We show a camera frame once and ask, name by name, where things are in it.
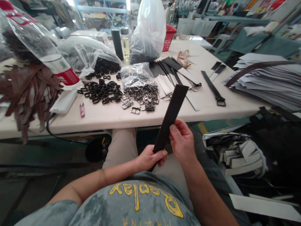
gray paper stack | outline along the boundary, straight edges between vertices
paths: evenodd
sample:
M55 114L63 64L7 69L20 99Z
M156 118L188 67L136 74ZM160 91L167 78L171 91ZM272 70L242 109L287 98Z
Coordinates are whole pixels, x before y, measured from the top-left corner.
M238 68L234 75L254 63L270 61L286 61L286 59L275 55L248 53L240 57L234 66ZM299 110L301 108L301 65L280 65L253 70L238 79L230 86L230 89L287 110Z

hand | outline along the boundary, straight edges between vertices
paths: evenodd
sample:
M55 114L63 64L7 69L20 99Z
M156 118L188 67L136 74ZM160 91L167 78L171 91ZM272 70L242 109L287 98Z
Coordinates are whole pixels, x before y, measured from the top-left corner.
M187 124L181 119L176 119L175 123L169 129L172 151L179 162L181 164L190 164L197 160L193 134Z
M153 150L154 145L147 145L141 155L135 159L139 172L151 169L157 162L159 167L164 165L167 160L167 151L162 150L154 154Z

black bottle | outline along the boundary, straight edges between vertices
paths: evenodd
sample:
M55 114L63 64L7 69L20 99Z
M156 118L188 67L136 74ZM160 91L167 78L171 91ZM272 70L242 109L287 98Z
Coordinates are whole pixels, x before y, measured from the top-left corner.
M114 43L114 48L116 55L119 57L120 60L123 60L123 52L122 52L122 45L121 45L121 38L118 29L112 29L112 38Z

left hand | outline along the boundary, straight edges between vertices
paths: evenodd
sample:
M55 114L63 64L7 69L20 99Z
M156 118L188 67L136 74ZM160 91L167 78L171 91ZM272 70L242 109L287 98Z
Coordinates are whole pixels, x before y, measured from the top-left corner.
M147 145L141 155L135 159L139 172L151 169L157 162L159 167L164 165L167 160L167 151L162 150L154 154L153 150L154 145Z

plastic bottle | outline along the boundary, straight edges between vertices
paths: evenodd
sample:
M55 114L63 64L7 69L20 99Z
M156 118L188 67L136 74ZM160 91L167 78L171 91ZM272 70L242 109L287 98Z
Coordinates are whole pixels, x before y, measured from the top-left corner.
M83 86L79 77L63 58L62 54L43 33L46 29L38 21L25 13L18 13L12 4L0 0L0 8L5 12L12 30L18 39L47 66L70 90Z
M129 28L121 28L120 33L124 58L129 59Z

